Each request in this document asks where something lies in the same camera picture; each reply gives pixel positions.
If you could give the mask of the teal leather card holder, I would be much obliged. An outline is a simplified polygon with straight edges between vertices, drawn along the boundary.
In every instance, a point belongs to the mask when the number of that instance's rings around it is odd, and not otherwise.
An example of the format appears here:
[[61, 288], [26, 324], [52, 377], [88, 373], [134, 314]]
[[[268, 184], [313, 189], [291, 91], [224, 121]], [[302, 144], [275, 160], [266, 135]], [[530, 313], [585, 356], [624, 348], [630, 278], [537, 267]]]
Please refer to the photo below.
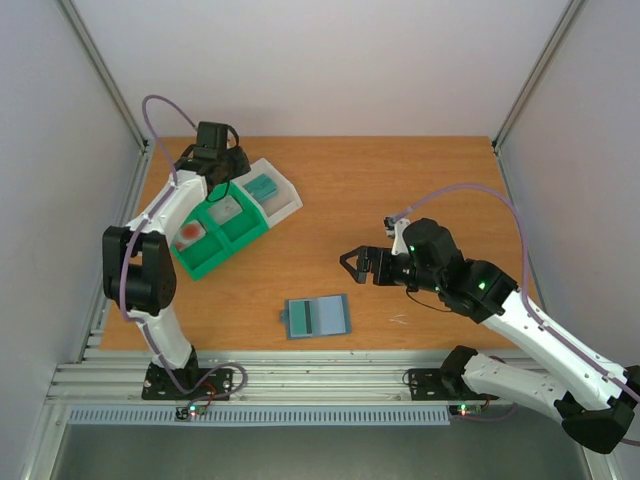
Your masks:
[[[292, 338], [289, 334], [289, 303], [293, 300], [310, 300], [313, 309], [313, 334], [306, 338]], [[351, 315], [346, 294], [288, 299], [280, 312], [288, 340], [348, 335], [352, 332]]]

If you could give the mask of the white translucent plastic bin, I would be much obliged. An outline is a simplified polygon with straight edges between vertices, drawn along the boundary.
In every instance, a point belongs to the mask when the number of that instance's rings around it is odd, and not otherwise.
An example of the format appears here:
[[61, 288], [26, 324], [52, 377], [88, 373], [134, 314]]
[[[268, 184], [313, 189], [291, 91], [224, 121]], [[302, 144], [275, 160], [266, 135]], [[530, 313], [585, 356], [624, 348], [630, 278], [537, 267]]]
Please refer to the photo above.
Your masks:
[[259, 208], [269, 228], [303, 207], [294, 185], [266, 158], [253, 162], [250, 171], [232, 183]]

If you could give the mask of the green plastic bin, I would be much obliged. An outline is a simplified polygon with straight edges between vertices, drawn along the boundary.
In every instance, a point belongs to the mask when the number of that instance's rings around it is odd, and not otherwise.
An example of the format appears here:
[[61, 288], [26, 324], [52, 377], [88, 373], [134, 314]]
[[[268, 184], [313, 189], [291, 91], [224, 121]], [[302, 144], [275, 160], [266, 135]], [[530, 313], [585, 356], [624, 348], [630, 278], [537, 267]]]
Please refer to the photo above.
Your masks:
[[[209, 216], [207, 209], [226, 195], [236, 199], [243, 212], [234, 219], [218, 225]], [[182, 224], [198, 220], [205, 228], [206, 236], [182, 251], [177, 251], [171, 242], [175, 257], [192, 280], [200, 280], [268, 231], [268, 225], [259, 208], [233, 183], [216, 187], [212, 197], [216, 199], [215, 202], [203, 201], [192, 210]]]

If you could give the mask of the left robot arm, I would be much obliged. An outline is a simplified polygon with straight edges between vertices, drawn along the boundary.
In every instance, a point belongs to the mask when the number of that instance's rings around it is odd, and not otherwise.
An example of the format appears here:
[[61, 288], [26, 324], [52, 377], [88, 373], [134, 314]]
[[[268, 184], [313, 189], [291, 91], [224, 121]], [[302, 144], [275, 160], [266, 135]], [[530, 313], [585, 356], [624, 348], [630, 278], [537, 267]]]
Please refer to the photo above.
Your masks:
[[135, 218], [102, 237], [103, 291], [123, 319], [135, 324], [152, 354], [153, 387], [179, 398], [195, 395], [207, 375], [183, 334], [173, 300], [177, 277], [170, 246], [189, 214], [215, 187], [250, 170], [236, 129], [201, 122], [195, 143], [169, 162], [165, 185]]

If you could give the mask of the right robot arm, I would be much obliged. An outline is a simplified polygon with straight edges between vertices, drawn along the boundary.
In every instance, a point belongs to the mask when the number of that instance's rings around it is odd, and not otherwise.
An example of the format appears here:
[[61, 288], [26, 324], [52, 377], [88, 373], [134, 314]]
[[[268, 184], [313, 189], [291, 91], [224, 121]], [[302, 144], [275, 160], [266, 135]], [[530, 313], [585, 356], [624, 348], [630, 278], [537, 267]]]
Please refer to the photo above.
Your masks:
[[355, 282], [436, 294], [450, 312], [500, 334], [544, 373], [455, 347], [440, 367], [444, 390], [515, 402], [558, 422], [581, 446], [600, 454], [625, 443], [639, 404], [639, 368], [597, 353], [544, 313], [496, 265], [467, 259], [448, 229], [428, 218], [390, 226], [393, 245], [362, 245], [340, 257]]

